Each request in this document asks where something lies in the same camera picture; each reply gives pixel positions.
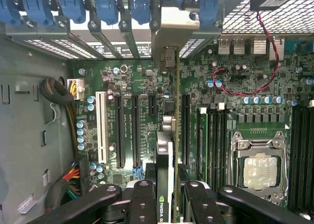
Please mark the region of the metal CPU socket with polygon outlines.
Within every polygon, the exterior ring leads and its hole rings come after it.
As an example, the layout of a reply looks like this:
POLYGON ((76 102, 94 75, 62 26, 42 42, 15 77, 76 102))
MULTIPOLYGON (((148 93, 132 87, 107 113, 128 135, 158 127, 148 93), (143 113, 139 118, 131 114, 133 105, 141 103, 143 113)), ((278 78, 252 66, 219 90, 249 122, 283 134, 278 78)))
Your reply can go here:
POLYGON ((250 192, 275 205, 286 207, 288 202, 289 129, 251 128, 231 134, 229 184, 250 192), (243 185, 244 160, 264 153, 278 158, 277 184, 255 190, 243 185))

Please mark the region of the black RAM slot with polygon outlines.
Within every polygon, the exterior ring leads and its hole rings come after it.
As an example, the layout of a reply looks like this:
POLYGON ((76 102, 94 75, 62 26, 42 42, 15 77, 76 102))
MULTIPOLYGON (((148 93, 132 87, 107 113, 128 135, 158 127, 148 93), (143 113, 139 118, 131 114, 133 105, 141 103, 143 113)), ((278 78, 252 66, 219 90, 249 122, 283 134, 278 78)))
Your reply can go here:
POLYGON ((213 174, 213 163, 214 163, 214 110, 209 107, 209 185, 213 189, 214 187, 214 174, 213 174))
POLYGON ((216 178, 217 178, 217 187, 219 187, 220 185, 220 122, 221 122, 221 118, 220 118, 220 107, 219 105, 217 105, 216 107, 216 129, 217 129, 217 135, 216 135, 216 168, 217 168, 217 171, 216 171, 216 178))
POLYGON ((227 181, 226 181, 226 146, 228 145, 228 143, 226 142, 227 140, 227 113, 226 110, 224 109, 221 113, 221 133, 222 133, 222 138, 221 138, 221 145, 222 145, 222 150, 221 150, 221 175, 222 175, 222 181, 221 181, 221 185, 226 185, 227 181))
POLYGON ((295 156, 296 156, 296 123, 298 122, 298 106, 292 107, 292 118, 291 118, 291 134, 290 134, 290 163, 289 163, 289 196, 288 196, 288 207, 290 210, 295 205, 295 156))
POLYGON ((300 207, 303 206, 303 165, 304 165, 304 156, 303 156, 303 126, 304 126, 304 109, 300 111, 300 126, 299 126, 299 192, 298 192, 298 203, 300 207))

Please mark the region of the CPU with thermal paste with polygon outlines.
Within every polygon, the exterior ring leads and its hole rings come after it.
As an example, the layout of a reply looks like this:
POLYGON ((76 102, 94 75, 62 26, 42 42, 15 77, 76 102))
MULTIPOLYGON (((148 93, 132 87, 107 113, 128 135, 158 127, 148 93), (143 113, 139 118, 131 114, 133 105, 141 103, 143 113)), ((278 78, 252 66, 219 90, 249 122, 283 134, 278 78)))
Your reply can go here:
POLYGON ((262 190, 277 184, 278 158, 257 153, 244 160, 243 185, 247 188, 262 190))

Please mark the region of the black expansion slot blue latch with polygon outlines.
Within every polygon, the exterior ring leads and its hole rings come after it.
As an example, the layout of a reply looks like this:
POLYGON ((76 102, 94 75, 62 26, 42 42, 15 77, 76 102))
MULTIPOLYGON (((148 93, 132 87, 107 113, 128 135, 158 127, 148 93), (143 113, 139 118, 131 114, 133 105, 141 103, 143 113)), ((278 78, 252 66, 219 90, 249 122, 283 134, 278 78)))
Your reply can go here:
POLYGON ((131 123, 132 123, 132 151, 133 173, 138 179, 143 179, 141 162, 140 139, 140 101, 138 95, 131 97, 131 123))

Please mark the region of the white expansion slot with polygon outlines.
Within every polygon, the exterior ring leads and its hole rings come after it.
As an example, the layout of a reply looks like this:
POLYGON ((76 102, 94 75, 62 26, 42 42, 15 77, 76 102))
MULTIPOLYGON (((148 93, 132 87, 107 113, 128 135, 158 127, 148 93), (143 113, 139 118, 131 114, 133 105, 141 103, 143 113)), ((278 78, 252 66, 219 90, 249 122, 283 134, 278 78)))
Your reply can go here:
POLYGON ((107 93, 96 91, 96 120, 98 138, 98 163, 106 164, 108 161, 108 117, 107 117, 107 93))

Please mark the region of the short black expansion slot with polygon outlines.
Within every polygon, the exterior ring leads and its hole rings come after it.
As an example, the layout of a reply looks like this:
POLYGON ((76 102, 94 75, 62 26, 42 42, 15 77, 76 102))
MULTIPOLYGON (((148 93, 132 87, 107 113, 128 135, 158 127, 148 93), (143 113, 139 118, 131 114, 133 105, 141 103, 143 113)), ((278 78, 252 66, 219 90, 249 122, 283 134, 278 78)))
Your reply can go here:
POLYGON ((157 115, 157 98, 155 95, 148 96, 148 110, 150 116, 157 115))

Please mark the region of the white power connector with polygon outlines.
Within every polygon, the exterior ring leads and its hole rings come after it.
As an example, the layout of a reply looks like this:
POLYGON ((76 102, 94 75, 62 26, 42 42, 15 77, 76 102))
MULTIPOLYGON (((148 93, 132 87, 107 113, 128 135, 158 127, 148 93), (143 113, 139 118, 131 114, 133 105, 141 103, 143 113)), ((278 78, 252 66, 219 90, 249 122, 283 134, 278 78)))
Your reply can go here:
POLYGON ((68 79, 67 90, 72 94, 74 100, 84 99, 84 80, 83 79, 68 79))

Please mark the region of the green motherboard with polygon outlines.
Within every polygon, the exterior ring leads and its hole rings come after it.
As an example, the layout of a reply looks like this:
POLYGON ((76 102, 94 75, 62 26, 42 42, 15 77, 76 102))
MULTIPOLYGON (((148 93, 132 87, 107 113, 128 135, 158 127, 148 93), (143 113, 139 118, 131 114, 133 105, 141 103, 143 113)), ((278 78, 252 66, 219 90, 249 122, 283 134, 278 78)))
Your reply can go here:
MULTIPOLYGON (((251 128, 289 129, 292 107, 298 106, 295 156, 295 205, 291 211, 314 215, 314 48, 312 41, 288 40, 277 43, 279 62, 270 53, 263 56, 219 55, 214 45, 190 60, 180 61, 180 144, 178 163, 188 177, 209 185, 209 107, 214 110, 214 187, 216 178, 216 107, 227 113, 226 181, 229 184, 231 134, 251 128), (189 165, 183 163, 181 136, 182 95, 190 96, 189 165), (298 206, 299 126, 304 109, 303 126, 303 206, 298 206)), ((161 129, 162 98, 168 95, 169 78, 150 61, 74 61, 72 79, 84 80, 84 99, 78 100, 78 151, 89 163, 89 185, 113 183, 121 187, 139 180, 133 173, 131 97, 139 96, 140 139, 143 179, 156 161, 157 131, 161 129), (107 93, 108 161, 98 163, 96 91, 107 93), (117 168, 115 96, 124 102, 125 153, 123 168, 117 168), (157 115, 150 116, 148 96, 157 98, 157 115)), ((290 163, 290 141, 288 177, 290 163)))

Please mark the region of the open black PC case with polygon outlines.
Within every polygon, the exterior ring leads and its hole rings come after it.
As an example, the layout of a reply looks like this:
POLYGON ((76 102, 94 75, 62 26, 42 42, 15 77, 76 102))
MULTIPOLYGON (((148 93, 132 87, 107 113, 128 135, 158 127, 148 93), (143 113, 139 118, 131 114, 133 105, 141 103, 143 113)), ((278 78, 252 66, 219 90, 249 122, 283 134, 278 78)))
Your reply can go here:
MULTIPOLYGON (((186 11, 193 21, 199 21, 200 11, 198 0, 150 0, 151 21, 139 25, 131 17, 131 1, 116 0, 119 21, 107 25, 98 18, 95 1, 83 0, 86 21, 75 24, 64 16, 60 0, 48 0, 54 24, 43 26, 28 18, 23 0, 14 2, 22 23, 14 26, 0 21, 0 224, 27 224, 102 186, 89 185, 88 159, 78 151, 78 100, 67 90, 67 80, 73 78, 70 64, 147 60, 156 66, 152 32, 160 27, 162 8, 186 11), (90 34, 91 20, 101 21, 102 33, 122 59, 90 34), (120 33, 121 20, 131 21, 139 59, 132 56, 120 33)), ((314 48, 314 0, 289 0, 276 10, 259 12, 250 10, 250 0, 219 0, 216 21, 189 36, 180 50, 180 61, 202 55, 209 45, 218 50, 218 39, 232 40, 229 55, 234 55, 233 40, 244 39, 246 56, 262 56, 253 54, 255 37, 267 39, 266 52, 276 62, 280 41, 312 41, 314 48)), ((184 185, 200 180, 190 179, 180 166, 178 179, 177 218, 172 224, 194 224, 184 220, 184 185)), ((156 161, 149 178, 117 185, 127 190, 122 200, 131 198, 129 188, 138 181, 154 184, 157 201, 156 161)), ((97 221, 86 224, 125 224, 127 212, 122 207, 109 207, 97 221)))

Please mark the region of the silver rear port block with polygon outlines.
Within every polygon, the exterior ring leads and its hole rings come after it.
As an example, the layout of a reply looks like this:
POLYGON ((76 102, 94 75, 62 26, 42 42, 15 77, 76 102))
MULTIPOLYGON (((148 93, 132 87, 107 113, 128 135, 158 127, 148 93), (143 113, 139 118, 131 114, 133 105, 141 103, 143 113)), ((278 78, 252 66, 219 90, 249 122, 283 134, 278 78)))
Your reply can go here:
POLYGON ((231 43, 232 40, 230 39, 218 39, 218 54, 219 55, 229 55, 231 52, 231 43))
POLYGON ((253 39, 253 54, 265 55, 267 49, 267 39, 264 37, 255 37, 253 39))
POLYGON ((245 55, 245 40, 234 39, 234 55, 245 55))

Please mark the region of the metal slot cover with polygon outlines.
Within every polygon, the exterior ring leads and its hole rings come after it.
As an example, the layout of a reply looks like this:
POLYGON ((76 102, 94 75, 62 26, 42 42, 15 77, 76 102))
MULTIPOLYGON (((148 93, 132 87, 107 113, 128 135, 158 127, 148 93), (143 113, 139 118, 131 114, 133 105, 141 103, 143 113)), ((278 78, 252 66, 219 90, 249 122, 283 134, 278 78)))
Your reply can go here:
POLYGON ((125 43, 129 47, 132 56, 135 59, 139 59, 140 55, 132 33, 131 21, 121 20, 119 22, 119 29, 125 43))
POLYGON ((117 59, 123 58, 122 55, 118 52, 118 50, 112 45, 112 43, 102 33, 102 27, 101 27, 101 21, 100 20, 89 21, 88 22, 88 29, 90 31, 90 34, 94 38, 96 38, 99 42, 101 42, 104 46, 106 46, 117 59))

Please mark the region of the blue card retention clip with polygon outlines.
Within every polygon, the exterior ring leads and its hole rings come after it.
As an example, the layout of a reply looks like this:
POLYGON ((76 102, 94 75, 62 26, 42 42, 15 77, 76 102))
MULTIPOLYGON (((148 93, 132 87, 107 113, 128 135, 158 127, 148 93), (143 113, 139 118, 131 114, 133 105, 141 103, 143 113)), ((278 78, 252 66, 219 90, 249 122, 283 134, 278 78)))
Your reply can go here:
POLYGON ((118 8, 116 0, 94 0, 98 18, 107 25, 118 23, 118 8))
POLYGON ((151 21, 150 0, 130 0, 131 1, 131 17, 138 22, 139 25, 149 23, 151 21))
POLYGON ((82 24, 86 21, 86 10, 83 0, 60 0, 61 9, 67 18, 75 24, 82 24))
POLYGON ((219 0, 198 0, 200 28, 212 25, 216 21, 219 0))
POLYGON ((43 26, 54 24, 48 0, 23 0, 23 6, 30 20, 43 26))
POLYGON ((14 0, 0 0, 0 21, 14 26, 22 23, 18 6, 14 0))

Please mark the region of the black switch box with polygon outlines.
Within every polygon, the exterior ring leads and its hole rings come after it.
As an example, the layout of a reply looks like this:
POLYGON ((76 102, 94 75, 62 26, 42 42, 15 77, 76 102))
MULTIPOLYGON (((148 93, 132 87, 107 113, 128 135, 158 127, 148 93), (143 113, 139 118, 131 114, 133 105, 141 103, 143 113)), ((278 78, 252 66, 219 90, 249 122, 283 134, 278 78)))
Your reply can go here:
POLYGON ((273 11, 287 3, 289 0, 250 0, 250 10, 259 11, 273 11))

